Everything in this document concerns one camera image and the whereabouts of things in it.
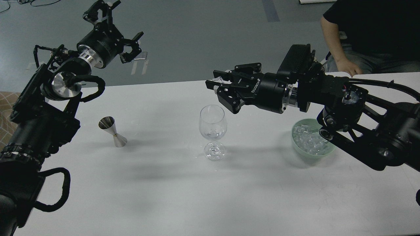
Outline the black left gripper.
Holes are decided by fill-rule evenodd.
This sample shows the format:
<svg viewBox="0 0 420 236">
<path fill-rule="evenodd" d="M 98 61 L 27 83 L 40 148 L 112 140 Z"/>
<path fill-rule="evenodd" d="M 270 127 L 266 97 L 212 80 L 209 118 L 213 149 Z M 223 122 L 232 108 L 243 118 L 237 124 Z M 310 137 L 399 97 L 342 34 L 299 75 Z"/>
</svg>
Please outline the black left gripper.
<svg viewBox="0 0 420 236">
<path fill-rule="evenodd" d="M 89 48 L 94 51 L 98 57 L 95 67 L 99 69 L 105 68 L 118 54 L 122 63 L 130 63 L 142 52 L 138 41 L 144 35 L 143 31 L 132 39 L 125 39 L 114 25 L 112 11 L 120 4 L 120 0 L 114 3 L 98 0 L 82 15 L 94 28 L 78 42 L 77 50 L 83 52 Z M 131 52 L 123 52 L 124 47 L 130 47 Z"/>
</svg>

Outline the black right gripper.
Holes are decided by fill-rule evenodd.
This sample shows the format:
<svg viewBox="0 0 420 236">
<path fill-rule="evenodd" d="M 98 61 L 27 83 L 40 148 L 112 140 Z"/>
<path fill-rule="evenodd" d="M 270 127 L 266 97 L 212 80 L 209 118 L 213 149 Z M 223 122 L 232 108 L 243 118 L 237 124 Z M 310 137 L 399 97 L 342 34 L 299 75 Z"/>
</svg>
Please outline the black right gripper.
<svg viewBox="0 0 420 236">
<path fill-rule="evenodd" d="M 230 83 L 206 80 L 205 84 L 207 89 L 215 90 L 219 103 L 233 114 L 244 104 L 282 114 L 288 106 L 294 106 L 294 86 L 288 78 L 261 73 L 261 69 L 261 63 L 247 63 L 231 70 L 214 70 L 214 78 L 220 76 Z"/>
</svg>

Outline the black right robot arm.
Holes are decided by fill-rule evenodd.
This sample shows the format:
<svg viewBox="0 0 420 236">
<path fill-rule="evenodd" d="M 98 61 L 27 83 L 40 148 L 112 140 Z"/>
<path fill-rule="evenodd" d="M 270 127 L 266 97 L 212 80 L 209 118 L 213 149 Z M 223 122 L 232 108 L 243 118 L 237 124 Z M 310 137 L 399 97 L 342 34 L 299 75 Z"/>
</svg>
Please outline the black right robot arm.
<svg viewBox="0 0 420 236">
<path fill-rule="evenodd" d="M 214 70 L 206 87 L 233 114 L 244 105 L 281 114 L 287 106 L 307 112 L 323 105 L 319 134 L 373 170 L 406 164 L 419 171 L 419 103 L 392 103 L 360 85 L 395 89 L 419 101 L 419 93 L 394 81 L 326 75 L 309 44 L 292 45 L 276 73 L 262 73 L 261 63 Z"/>
</svg>

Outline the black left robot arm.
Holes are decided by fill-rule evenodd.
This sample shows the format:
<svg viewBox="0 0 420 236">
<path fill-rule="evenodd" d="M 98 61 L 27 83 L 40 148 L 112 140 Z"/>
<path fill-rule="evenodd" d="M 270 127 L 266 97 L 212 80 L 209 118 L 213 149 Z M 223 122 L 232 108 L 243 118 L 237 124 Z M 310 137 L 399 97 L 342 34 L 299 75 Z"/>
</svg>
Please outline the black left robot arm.
<svg viewBox="0 0 420 236">
<path fill-rule="evenodd" d="M 120 0 L 96 1 L 83 14 L 93 25 L 76 50 L 64 45 L 33 50 L 36 72 L 12 107 L 17 128 L 1 151 L 1 235 L 12 236 L 24 227 L 33 208 L 60 209 L 69 198 L 71 176 L 63 167 L 41 171 L 51 154 L 69 143 L 80 128 L 75 118 L 80 103 L 98 98 L 105 82 L 92 75 L 116 56 L 129 63 L 141 53 L 139 32 L 126 39 L 114 25 L 112 11 Z"/>
</svg>

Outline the person's hand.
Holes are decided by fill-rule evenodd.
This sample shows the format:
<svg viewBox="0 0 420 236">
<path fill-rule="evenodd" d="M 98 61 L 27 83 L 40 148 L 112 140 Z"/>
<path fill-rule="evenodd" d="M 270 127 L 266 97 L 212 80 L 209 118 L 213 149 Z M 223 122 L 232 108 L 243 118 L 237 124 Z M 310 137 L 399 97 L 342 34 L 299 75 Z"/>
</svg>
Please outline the person's hand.
<svg viewBox="0 0 420 236">
<path fill-rule="evenodd" d="M 335 63 L 338 72 L 347 73 L 351 77 L 363 74 L 362 69 L 357 64 L 346 58 L 335 59 Z"/>
</svg>

